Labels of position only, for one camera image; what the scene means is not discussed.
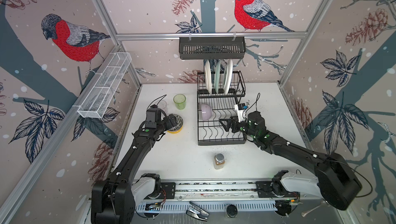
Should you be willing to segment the spice jar silver lid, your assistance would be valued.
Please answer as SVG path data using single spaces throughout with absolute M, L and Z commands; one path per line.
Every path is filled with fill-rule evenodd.
M 219 170 L 225 166 L 225 157 L 223 154 L 216 154 L 214 156 L 214 168 Z

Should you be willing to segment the black hanging wall basket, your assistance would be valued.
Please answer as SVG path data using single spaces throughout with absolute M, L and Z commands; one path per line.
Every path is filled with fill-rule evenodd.
M 182 60 L 242 59 L 245 53 L 243 36 L 179 39 L 179 57 Z

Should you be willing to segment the white plate blue rim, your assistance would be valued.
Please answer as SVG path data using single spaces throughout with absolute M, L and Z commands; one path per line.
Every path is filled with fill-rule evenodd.
M 224 77 L 223 77 L 223 92 L 224 92 L 224 95 L 227 95 L 229 93 L 232 76 L 233 76 L 233 60 L 229 59 L 228 62 L 227 62 L 227 65 L 225 67 Z

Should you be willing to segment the black stapler centre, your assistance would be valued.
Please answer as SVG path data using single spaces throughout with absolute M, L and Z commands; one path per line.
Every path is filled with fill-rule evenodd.
M 189 204 L 190 206 L 186 211 L 186 214 L 188 216 L 204 222 L 208 221 L 210 214 L 207 211 L 203 210 L 201 207 L 191 201 L 189 202 Z

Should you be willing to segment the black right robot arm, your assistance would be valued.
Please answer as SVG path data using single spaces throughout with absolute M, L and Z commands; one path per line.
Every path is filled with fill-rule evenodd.
M 314 152 L 284 139 L 267 129 L 265 119 L 258 111 L 250 113 L 246 121 L 239 121 L 234 116 L 219 122 L 225 131 L 241 132 L 251 137 L 261 150 L 292 161 L 312 173 L 312 176 L 304 176 L 288 170 L 279 171 L 270 184 L 271 191 L 277 196 L 291 192 L 306 193 L 344 211 L 363 188 L 343 156 L 335 152 L 330 155 Z

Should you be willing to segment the pale green plate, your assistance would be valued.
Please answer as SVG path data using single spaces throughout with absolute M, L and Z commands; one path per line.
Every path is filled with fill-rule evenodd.
M 220 72 L 221 72 L 221 60 L 218 60 L 217 64 L 216 64 L 216 71 L 215 71 L 215 77 L 214 77 L 214 85 L 215 85 L 214 89 L 215 89 L 216 94 L 219 93 Z

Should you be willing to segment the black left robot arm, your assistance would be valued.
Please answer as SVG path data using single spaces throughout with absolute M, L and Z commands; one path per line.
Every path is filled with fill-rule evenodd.
M 129 224 L 136 205 L 149 195 L 160 193 L 160 176 L 144 174 L 134 183 L 138 169 L 154 144 L 165 132 L 176 127 L 173 114 L 167 115 L 156 105 L 146 111 L 146 119 L 133 134 L 133 143 L 115 170 L 92 188 L 91 222 L 93 224 Z

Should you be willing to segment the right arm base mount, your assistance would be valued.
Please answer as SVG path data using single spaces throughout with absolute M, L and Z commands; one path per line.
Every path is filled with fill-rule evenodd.
M 299 192 L 289 192 L 280 185 L 272 181 L 256 181 L 254 190 L 259 198 L 299 198 Z

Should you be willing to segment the round black cap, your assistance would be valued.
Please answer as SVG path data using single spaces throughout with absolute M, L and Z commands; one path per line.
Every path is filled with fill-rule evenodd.
M 238 209 L 235 205 L 229 204 L 226 207 L 226 216 L 228 218 L 236 218 L 238 215 Z

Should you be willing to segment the clear glass tumbler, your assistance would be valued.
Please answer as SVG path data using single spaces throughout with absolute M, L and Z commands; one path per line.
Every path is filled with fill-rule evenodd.
M 157 104 L 158 108 L 162 109 L 165 113 L 168 113 L 168 108 L 167 108 L 167 102 L 165 100 L 161 100 L 158 104 Z

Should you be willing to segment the yellow bowl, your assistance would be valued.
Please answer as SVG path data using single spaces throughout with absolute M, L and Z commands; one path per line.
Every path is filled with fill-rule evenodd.
M 182 130 L 182 126 L 180 126 L 180 127 L 175 127 L 174 129 L 172 129 L 172 130 L 168 130 L 167 132 L 168 133 L 172 133 L 172 134 L 176 134 L 176 133 L 179 133 L 181 130 Z

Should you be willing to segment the green glass tumbler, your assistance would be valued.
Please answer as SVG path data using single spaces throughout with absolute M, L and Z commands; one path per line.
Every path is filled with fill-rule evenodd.
M 176 94 L 173 97 L 174 104 L 178 110 L 183 110 L 186 107 L 186 96 L 184 94 Z

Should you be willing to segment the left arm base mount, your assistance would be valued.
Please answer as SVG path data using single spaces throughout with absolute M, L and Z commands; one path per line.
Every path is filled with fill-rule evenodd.
M 161 187 L 158 193 L 154 193 L 152 195 L 148 195 L 145 197 L 145 200 L 168 200 L 174 199 L 176 192 L 176 183 L 175 182 L 165 182 L 161 183 Z

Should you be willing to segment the metal spoon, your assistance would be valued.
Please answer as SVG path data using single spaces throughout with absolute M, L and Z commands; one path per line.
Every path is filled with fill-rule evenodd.
M 306 217 L 308 214 L 310 214 L 311 212 L 313 212 L 314 210 L 316 210 L 316 209 L 318 209 L 318 208 L 320 208 L 320 207 L 322 207 L 322 206 L 329 206 L 329 203 L 328 203 L 327 201 L 323 200 L 323 201 L 320 202 L 319 205 L 315 206 L 314 208 L 302 212 L 302 213 L 301 213 L 301 216 L 302 216 L 302 217 Z

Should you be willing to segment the lilac bowl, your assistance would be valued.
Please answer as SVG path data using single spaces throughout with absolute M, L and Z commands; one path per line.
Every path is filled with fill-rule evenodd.
M 212 117 L 212 108 L 210 105 L 202 103 L 200 104 L 201 107 L 201 115 L 202 121 L 209 121 Z

